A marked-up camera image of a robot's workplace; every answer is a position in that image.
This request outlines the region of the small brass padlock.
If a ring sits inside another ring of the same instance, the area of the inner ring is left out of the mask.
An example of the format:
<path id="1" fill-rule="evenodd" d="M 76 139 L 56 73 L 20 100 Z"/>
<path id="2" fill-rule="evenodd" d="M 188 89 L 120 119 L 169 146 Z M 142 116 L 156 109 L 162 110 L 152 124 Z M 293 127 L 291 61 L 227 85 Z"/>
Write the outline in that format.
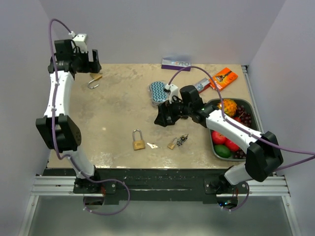
<path id="1" fill-rule="evenodd" d="M 178 141 L 178 138 L 175 137 L 168 145 L 167 147 L 170 149 L 170 150 L 173 150 L 175 145 L 177 144 L 177 141 Z"/>

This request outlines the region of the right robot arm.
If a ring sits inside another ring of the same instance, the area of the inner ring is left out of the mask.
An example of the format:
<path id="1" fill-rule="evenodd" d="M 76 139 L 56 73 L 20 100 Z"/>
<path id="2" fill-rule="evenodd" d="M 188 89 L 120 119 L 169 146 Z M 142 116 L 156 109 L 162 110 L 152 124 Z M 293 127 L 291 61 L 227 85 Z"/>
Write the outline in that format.
<path id="1" fill-rule="evenodd" d="M 169 99 L 158 105 L 155 124 L 167 127 L 174 125 L 181 117 L 188 116 L 203 127 L 218 131 L 246 153 L 244 163 L 229 168 L 219 178 L 222 192 L 231 193 L 237 184 L 251 179 L 263 182 L 283 163 L 273 133 L 262 134 L 230 118 L 223 109 L 210 102 L 204 103 L 192 85 L 179 89 L 170 84 L 164 90 L 169 94 Z"/>

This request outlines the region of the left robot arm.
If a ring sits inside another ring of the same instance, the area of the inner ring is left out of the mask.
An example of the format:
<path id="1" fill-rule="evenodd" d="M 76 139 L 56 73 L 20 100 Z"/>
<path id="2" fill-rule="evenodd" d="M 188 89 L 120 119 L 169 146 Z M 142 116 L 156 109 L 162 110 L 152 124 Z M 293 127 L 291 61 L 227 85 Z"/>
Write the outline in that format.
<path id="1" fill-rule="evenodd" d="M 97 50 L 89 60 L 86 34 L 73 39 L 56 40 L 48 66 L 51 87 L 49 101 L 42 118 L 35 125 L 48 149 L 53 149 L 58 159 L 67 159 L 76 173 L 75 187 L 96 193 L 102 181 L 95 166 L 87 159 L 81 142 L 79 127 L 69 116 L 71 88 L 77 73 L 98 73 L 101 66 Z"/>

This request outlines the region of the brass padlock with keys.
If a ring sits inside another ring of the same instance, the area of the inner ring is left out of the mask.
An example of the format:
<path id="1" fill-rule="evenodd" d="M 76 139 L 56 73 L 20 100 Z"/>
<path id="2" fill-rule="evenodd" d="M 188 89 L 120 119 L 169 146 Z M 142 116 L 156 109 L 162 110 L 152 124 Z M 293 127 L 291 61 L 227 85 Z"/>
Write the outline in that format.
<path id="1" fill-rule="evenodd" d="M 135 138 L 135 134 L 139 133 L 140 139 L 137 140 Z M 132 132 L 132 138 L 133 138 L 133 150 L 141 150 L 141 149 L 145 149 L 145 141 L 143 140 L 143 135 L 142 135 L 142 131 L 139 129 L 135 129 Z"/>

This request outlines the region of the black padlock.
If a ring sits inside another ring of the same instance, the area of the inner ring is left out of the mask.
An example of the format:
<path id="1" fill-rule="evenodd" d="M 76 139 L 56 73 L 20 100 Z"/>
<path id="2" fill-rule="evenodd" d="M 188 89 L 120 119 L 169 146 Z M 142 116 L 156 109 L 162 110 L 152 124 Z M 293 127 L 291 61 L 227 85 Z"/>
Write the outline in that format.
<path id="1" fill-rule="evenodd" d="M 165 120 L 166 120 L 166 124 L 167 124 L 167 125 L 173 125 L 173 124 L 174 124 L 174 122 L 173 122 L 173 117 L 172 117 L 170 114 L 168 114 L 168 115 L 165 117 Z"/>

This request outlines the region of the large brass padlock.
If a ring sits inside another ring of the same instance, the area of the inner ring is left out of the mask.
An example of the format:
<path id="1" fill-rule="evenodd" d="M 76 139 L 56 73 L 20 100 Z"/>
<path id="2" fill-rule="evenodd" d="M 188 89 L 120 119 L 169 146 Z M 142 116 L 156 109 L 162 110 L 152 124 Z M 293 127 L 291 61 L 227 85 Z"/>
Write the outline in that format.
<path id="1" fill-rule="evenodd" d="M 96 84 L 96 82 L 98 82 L 103 77 L 103 75 L 100 73 L 90 73 L 90 77 L 91 80 L 88 82 L 87 87 L 89 89 L 95 89 L 99 86 L 99 84 Z"/>

